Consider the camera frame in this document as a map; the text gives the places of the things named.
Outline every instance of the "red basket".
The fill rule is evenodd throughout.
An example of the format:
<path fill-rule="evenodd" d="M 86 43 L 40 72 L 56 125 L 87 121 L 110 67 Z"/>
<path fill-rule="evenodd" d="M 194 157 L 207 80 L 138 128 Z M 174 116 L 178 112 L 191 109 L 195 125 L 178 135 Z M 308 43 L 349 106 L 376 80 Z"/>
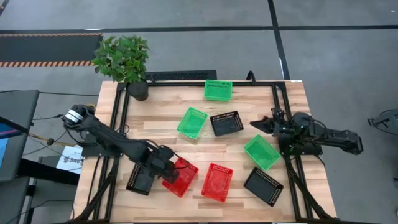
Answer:
<path fill-rule="evenodd" d="M 225 202 L 231 183 L 233 170 L 211 163 L 201 194 L 214 200 Z"/>
<path fill-rule="evenodd" d="M 180 174 L 173 184 L 163 180 L 162 185 L 169 189 L 171 192 L 175 193 L 177 196 L 182 197 L 184 193 L 187 191 L 189 185 L 192 183 L 193 178 L 198 173 L 198 168 L 188 163 L 185 159 L 179 158 L 175 162 L 175 167 L 185 167 L 182 169 L 177 169 Z"/>

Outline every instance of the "black plant pot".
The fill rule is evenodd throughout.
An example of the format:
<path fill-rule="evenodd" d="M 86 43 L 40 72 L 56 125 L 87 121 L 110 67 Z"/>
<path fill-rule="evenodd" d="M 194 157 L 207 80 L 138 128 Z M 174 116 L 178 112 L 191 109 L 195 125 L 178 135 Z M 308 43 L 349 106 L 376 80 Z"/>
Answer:
<path fill-rule="evenodd" d="M 131 83 L 127 85 L 127 92 L 130 96 L 134 97 L 138 101 L 144 101 L 148 98 L 148 83 L 143 80 L 139 83 Z"/>

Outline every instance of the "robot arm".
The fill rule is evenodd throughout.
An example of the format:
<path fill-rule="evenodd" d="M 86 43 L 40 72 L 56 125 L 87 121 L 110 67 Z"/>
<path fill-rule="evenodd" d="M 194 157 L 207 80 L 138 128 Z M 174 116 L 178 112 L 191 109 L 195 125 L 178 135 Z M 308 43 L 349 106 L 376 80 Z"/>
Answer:
<path fill-rule="evenodd" d="M 322 122 L 306 113 L 295 113 L 286 121 L 285 114 L 280 108 L 273 108 L 271 111 L 272 118 L 265 116 L 262 120 L 252 121 L 250 124 L 273 136 L 288 134 L 290 142 L 296 147 L 310 143 L 339 147 L 354 155 L 363 152 L 361 138 L 352 131 L 328 129 Z"/>
<path fill-rule="evenodd" d="M 173 150 L 167 146 L 158 147 L 147 140 L 128 139 L 110 129 L 94 115 L 92 108 L 74 105 L 62 118 L 66 130 L 88 131 L 104 149 L 122 152 L 128 158 L 149 171 L 150 176 L 160 175 L 173 183 L 178 177 L 174 163 L 170 161 Z"/>

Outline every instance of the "paper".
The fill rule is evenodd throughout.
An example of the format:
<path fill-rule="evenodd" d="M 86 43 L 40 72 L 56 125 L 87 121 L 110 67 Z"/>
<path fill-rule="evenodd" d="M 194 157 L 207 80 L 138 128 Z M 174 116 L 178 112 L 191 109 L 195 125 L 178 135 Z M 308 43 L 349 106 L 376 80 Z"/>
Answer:
<path fill-rule="evenodd" d="M 2 164 L 2 159 L 4 158 L 4 153 L 6 153 L 8 138 L 0 139 L 0 167 Z"/>
<path fill-rule="evenodd" d="M 83 165 L 83 159 L 81 157 L 82 150 L 80 146 L 65 146 L 62 153 L 64 156 L 61 156 L 58 161 L 57 169 L 80 174 Z"/>

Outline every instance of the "potted plant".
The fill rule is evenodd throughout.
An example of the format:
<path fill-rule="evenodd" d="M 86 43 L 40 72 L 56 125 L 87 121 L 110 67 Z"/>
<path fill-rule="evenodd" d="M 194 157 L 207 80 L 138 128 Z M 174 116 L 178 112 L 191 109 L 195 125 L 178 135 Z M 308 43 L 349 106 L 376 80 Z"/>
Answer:
<path fill-rule="evenodd" d="M 147 41 L 136 35 L 132 37 L 110 37 L 100 42 L 92 60 L 95 73 L 111 77 L 114 81 L 124 82 L 127 92 L 136 100 L 148 98 L 148 83 L 145 76 L 145 63 L 149 50 Z"/>

